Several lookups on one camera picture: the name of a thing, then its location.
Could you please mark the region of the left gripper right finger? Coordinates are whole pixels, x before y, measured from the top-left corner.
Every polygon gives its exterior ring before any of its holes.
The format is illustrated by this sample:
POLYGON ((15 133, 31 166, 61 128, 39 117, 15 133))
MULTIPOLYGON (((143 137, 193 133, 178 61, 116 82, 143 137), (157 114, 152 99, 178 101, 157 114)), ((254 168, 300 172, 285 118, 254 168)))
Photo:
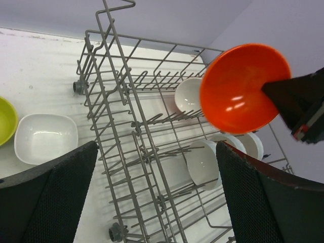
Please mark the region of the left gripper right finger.
POLYGON ((216 145, 236 242, 323 242, 323 184, 216 145))

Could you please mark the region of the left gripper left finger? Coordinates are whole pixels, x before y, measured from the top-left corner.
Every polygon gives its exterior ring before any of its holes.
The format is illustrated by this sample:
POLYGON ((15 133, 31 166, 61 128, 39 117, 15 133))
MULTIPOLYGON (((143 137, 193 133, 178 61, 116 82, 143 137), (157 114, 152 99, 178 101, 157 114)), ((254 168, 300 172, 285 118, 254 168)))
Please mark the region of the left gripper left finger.
POLYGON ((90 141, 1 179, 1 242, 73 242, 95 168, 90 141))

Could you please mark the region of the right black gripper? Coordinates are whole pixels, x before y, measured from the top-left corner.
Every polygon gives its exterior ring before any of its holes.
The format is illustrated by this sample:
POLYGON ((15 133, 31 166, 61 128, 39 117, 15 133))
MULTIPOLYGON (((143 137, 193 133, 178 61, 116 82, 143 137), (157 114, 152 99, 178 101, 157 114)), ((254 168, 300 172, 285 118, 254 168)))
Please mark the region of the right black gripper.
POLYGON ((323 141, 323 69, 296 78, 265 83, 262 92, 277 108, 297 141, 323 141))

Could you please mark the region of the white round bowl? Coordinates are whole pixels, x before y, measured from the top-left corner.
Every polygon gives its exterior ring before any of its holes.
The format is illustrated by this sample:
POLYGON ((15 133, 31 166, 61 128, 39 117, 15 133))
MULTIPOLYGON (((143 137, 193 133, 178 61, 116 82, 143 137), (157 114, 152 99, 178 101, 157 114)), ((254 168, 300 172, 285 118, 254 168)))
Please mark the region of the white round bowl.
POLYGON ((262 160, 264 147, 260 138, 254 133, 238 135, 237 139, 244 145, 247 155, 258 160, 262 160))
POLYGON ((239 141, 235 136, 229 134, 215 134, 211 139, 213 142, 223 141, 228 143, 229 145, 235 147, 239 151, 246 153, 245 146, 241 141, 239 141))
POLYGON ((222 185, 216 158, 216 144, 209 140, 198 140, 190 144, 186 154, 187 168, 195 185, 210 191, 222 185))

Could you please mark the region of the white bowl orange outside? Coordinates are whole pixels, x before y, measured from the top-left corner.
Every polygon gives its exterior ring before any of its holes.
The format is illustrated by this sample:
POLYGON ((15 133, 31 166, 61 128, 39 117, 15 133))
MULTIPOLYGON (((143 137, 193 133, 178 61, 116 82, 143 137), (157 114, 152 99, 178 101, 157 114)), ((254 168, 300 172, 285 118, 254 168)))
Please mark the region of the white bowl orange outside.
POLYGON ((278 115, 262 87, 290 78, 288 61, 275 48, 258 43, 233 47, 208 66, 199 89, 201 110, 223 132, 255 131, 278 115))

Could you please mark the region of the white square bowl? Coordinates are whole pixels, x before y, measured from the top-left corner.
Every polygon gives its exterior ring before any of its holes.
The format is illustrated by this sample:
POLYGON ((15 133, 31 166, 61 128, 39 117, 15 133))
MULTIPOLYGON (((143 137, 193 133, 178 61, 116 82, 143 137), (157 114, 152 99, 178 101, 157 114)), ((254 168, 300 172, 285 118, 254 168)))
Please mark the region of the white square bowl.
POLYGON ((77 126, 67 116, 35 113, 23 117, 18 123, 14 151, 26 164, 38 166, 77 147, 77 126))

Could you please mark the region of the lime green bowl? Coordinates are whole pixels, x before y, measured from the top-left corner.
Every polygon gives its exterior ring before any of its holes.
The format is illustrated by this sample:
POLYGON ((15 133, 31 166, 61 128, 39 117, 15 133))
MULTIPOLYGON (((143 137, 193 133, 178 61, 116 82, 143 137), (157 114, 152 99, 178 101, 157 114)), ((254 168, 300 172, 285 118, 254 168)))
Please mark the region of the lime green bowl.
POLYGON ((8 142, 16 132, 18 114, 14 106, 1 97, 1 146, 8 142))

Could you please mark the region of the grey wire dish rack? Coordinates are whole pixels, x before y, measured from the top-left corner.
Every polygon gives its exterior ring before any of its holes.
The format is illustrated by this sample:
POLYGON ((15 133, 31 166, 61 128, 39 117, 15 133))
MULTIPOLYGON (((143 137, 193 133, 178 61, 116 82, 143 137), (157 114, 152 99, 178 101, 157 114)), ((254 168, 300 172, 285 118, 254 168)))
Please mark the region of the grey wire dish rack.
POLYGON ((203 77, 221 50, 124 35, 114 16, 135 1, 104 1, 85 32, 73 89, 86 98, 109 193, 109 242, 235 242, 223 189, 187 170, 191 143, 220 131, 201 110, 179 111, 176 88, 203 77))

